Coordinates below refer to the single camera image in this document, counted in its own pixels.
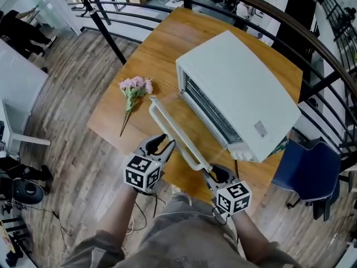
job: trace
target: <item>blue chair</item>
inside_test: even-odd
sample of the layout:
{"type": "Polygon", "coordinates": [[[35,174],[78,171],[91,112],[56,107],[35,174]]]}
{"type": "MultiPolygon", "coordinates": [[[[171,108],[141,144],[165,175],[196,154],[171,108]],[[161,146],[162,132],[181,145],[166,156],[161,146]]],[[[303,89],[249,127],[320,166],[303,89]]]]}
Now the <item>blue chair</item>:
{"type": "Polygon", "coordinates": [[[328,211],[323,212],[324,220],[327,220],[329,205],[339,195],[340,167],[341,157],[322,138],[309,141],[304,146],[289,140],[273,184],[299,195],[294,204],[287,204],[289,209],[301,200],[306,201],[307,205],[316,205],[315,219],[322,215],[321,212],[315,212],[318,205],[321,207],[321,203],[328,203],[325,208],[328,211]]]}

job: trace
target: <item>flower bouquet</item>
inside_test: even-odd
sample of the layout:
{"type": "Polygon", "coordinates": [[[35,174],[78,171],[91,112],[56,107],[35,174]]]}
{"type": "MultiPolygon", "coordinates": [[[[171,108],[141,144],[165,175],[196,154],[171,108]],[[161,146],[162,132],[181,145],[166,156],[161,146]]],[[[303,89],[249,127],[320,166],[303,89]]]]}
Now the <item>flower bouquet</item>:
{"type": "Polygon", "coordinates": [[[124,122],[120,132],[121,136],[126,124],[128,123],[130,114],[135,105],[139,102],[140,98],[142,98],[147,93],[152,93],[152,83],[151,80],[147,78],[143,79],[141,76],[135,76],[132,79],[127,78],[126,80],[119,83],[119,87],[127,99],[124,122]]]}

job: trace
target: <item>wooden floor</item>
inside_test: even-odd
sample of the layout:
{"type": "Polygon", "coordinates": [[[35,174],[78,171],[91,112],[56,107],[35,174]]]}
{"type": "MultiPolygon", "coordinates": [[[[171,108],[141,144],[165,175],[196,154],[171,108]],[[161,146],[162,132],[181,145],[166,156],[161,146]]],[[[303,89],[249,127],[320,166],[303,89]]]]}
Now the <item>wooden floor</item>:
{"type": "MultiPolygon", "coordinates": [[[[116,42],[127,58],[138,46],[120,38],[116,42]]],[[[48,67],[49,78],[26,133],[49,139],[52,145],[22,145],[20,155],[25,164],[38,168],[46,164],[52,171],[52,192],[38,207],[59,213],[61,224],[72,234],[64,234],[71,251],[93,234],[122,182],[123,154],[86,127],[100,96],[122,65],[103,37],[93,31],[85,31],[80,37],[62,32],[44,59],[32,60],[48,67]]],[[[346,190],[347,185],[341,184],[341,197],[333,206],[331,219],[323,223],[321,219],[312,220],[311,208],[303,204],[287,210],[285,204],[295,196],[271,185],[253,219],[271,241],[278,241],[281,249],[303,267],[334,267],[357,220],[352,211],[357,194],[348,194],[346,190]]],[[[169,200],[168,184],[162,182],[158,191],[161,199],[169,200]]],[[[139,195],[138,204],[150,223],[155,199],[139,195]]],[[[162,207],[159,201],[158,212],[162,207]]],[[[60,253],[66,247],[58,220],[49,212],[34,209],[23,211],[23,215],[32,233],[34,259],[40,266],[59,266],[60,253]]],[[[136,229],[144,226],[137,207],[133,218],[136,229]]],[[[144,232],[145,229],[127,236],[126,255],[135,252],[144,232]]]]}

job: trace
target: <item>label sticker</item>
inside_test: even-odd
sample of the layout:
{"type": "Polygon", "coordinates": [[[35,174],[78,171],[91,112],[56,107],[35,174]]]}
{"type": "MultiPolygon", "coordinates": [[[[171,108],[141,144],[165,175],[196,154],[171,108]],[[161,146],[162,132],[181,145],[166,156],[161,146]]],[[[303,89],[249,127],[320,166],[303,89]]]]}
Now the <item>label sticker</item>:
{"type": "Polygon", "coordinates": [[[267,134],[268,131],[264,127],[262,121],[258,121],[256,124],[254,124],[255,130],[257,130],[258,134],[261,136],[261,138],[264,138],[267,134]]]}

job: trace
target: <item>oven door handle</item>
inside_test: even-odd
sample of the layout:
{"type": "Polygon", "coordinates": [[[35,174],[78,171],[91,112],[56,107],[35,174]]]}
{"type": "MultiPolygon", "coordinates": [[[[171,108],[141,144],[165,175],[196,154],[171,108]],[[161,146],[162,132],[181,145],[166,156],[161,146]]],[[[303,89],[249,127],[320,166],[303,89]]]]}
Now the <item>oven door handle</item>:
{"type": "Polygon", "coordinates": [[[178,151],[180,152],[182,157],[184,157],[185,161],[195,171],[199,171],[201,169],[205,169],[206,171],[210,172],[212,170],[211,165],[202,156],[200,151],[192,143],[192,141],[186,135],[186,133],[182,130],[182,128],[179,125],[177,125],[177,123],[173,120],[173,118],[169,115],[169,113],[164,109],[164,107],[162,106],[161,102],[154,95],[150,96],[150,99],[152,101],[152,104],[149,107],[150,115],[155,120],[155,122],[159,125],[161,130],[165,134],[168,135],[168,138],[170,140],[174,140],[174,138],[170,134],[170,131],[168,130],[168,128],[161,122],[161,120],[159,118],[159,115],[158,115],[158,111],[163,115],[163,117],[170,124],[170,126],[176,132],[176,134],[182,139],[182,141],[185,143],[187,148],[189,148],[190,151],[194,154],[194,156],[197,158],[199,163],[197,164],[195,162],[195,160],[190,156],[190,154],[181,146],[181,144],[179,142],[176,142],[176,148],[178,149],[178,151]]]}

